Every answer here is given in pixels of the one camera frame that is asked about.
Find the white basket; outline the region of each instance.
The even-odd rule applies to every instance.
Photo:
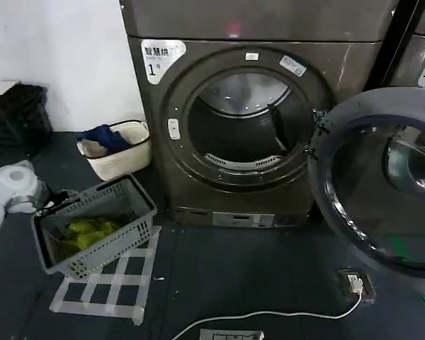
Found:
[[[127,142],[134,146],[104,157],[89,157],[90,152],[87,151],[87,144],[84,141],[77,142],[80,153],[85,156],[100,179],[108,181],[123,174],[131,174],[149,165],[151,162],[151,144],[148,126],[145,122],[127,120],[110,125],[110,130],[118,131]],[[101,148],[93,149],[94,151],[101,151]]]

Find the open door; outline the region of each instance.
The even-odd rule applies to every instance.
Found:
[[[367,264],[425,294],[425,89],[377,89],[339,104],[309,151],[328,225]]]

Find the front-loading washing machine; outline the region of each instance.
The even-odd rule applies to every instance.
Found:
[[[425,293],[425,89],[359,93],[395,5],[123,1],[174,217],[290,225],[315,199],[361,259]]]
[[[404,44],[385,75],[385,85],[425,89],[425,1],[420,1],[416,12],[418,18],[412,21],[412,29],[404,34]]]
[[[176,221],[302,225],[307,144],[363,90],[397,0],[122,0]]]

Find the plug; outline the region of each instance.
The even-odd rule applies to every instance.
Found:
[[[348,274],[349,284],[353,293],[362,294],[363,293],[363,282],[362,279],[358,278],[357,275]]]

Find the white tape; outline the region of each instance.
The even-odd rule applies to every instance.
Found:
[[[91,301],[91,297],[93,296],[94,290],[96,289],[96,285],[98,284],[99,278],[101,277],[102,268],[99,269],[98,273],[92,273],[88,277],[88,282],[86,283],[86,287],[80,300],[84,303],[84,307],[88,308],[88,304]]]
[[[146,249],[132,249],[123,254],[118,260],[114,274],[93,273],[88,278],[74,280],[65,278],[58,288],[50,305],[53,312],[61,312],[78,315],[95,315],[101,317],[122,317],[132,319],[134,324],[141,324],[147,303],[149,284],[151,283],[152,269],[156,254],[159,232],[161,227],[153,227],[154,234],[149,239]],[[143,257],[144,265],[142,275],[126,275],[125,270],[130,257]],[[64,301],[69,290],[70,283],[83,283],[85,289],[81,295],[81,301]],[[106,304],[91,303],[91,298],[97,285],[110,285],[110,291]],[[139,286],[135,306],[117,305],[120,287],[122,285]]]
[[[69,284],[72,282],[71,278],[64,278],[61,286],[58,288],[57,292],[55,293],[54,299],[52,300],[52,303],[50,304],[49,309],[53,312],[57,313],[59,312],[63,307],[63,298],[66,295]]]
[[[161,227],[154,227],[154,234],[149,239],[148,250],[151,251],[152,255],[147,257],[145,263],[143,264],[142,276],[148,278],[148,283],[151,282],[151,276],[153,272],[154,258],[156,257],[156,248],[157,242],[159,241],[159,233]],[[140,286],[140,289],[137,293],[137,301],[135,303],[135,311],[132,315],[132,321],[134,324],[140,326],[143,323],[143,315],[145,311],[145,306],[147,305],[149,284]]]
[[[116,266],[115,274],[113,275],[112,286],[108,292],[106,302],[106,311],[111,314],[114,313],[116,302],[118,301],[118,296],[120,294],[121,284],[124,281],[124,274],[126,273],[128,261],[129,257],[120,257],[118,260],[118,265]]]

